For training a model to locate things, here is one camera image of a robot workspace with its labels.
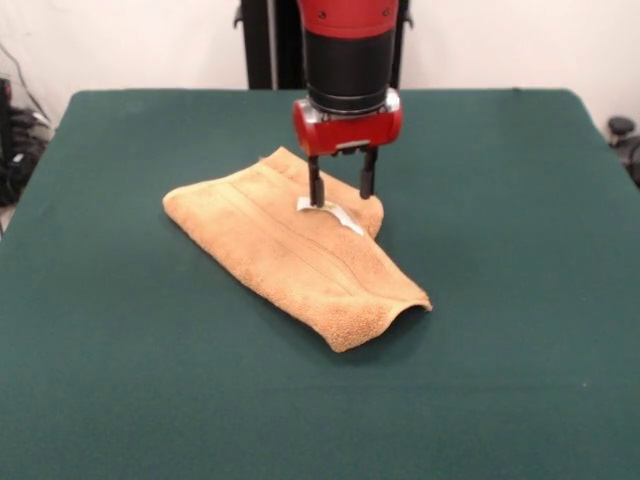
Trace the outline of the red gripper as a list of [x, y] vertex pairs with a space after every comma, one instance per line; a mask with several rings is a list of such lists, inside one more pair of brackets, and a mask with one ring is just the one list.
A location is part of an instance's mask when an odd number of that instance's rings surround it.
[[[377, 148], [393, 143], [403, 124], [401, 99], [389, 88], [382, 106], [363, 115], [337, 115], [318, 110], [309, 98], [295, 100], [293, 125], [301, 151], [305, 155], [335, 155], [344, 150], [363, 148], [364, 163], [360, 173], [359, 193], [362, 199], [375, 194]], [[312, 207], [324, 206], [324, 183], [320, 175], [319, 157], [309, 156], [309, 197]]]

